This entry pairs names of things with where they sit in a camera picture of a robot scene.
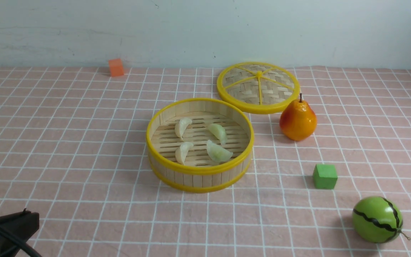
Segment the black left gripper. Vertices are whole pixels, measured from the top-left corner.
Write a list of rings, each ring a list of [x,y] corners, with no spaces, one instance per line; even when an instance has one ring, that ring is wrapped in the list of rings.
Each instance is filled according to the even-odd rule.
[[[20,250],[30,257],[40,254],[27,242],[40,228],[40,215],[24,209],[0,216],[0,257],[14,257]]]

